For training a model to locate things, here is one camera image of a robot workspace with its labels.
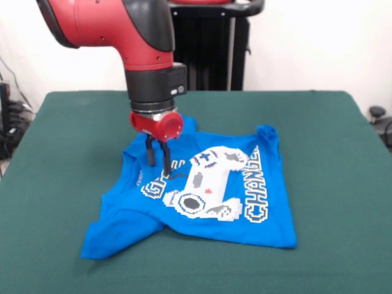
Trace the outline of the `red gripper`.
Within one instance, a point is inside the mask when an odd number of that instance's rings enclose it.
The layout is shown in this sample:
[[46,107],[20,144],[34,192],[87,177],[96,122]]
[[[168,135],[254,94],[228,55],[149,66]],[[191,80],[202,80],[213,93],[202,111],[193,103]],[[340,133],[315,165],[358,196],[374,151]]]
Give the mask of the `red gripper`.
[[130,123],[132,127],[140,133],[148,134],[146,137],[146,153],[150,167],[156,165],[156,158],[153,148],[153,141],[160,141],[160,147],[163,152],[164,175],[171,173],[171,155],[167,141],[178,138],[184,128],[182,116],[177,111],[166,111],[152,116],[130,113]]

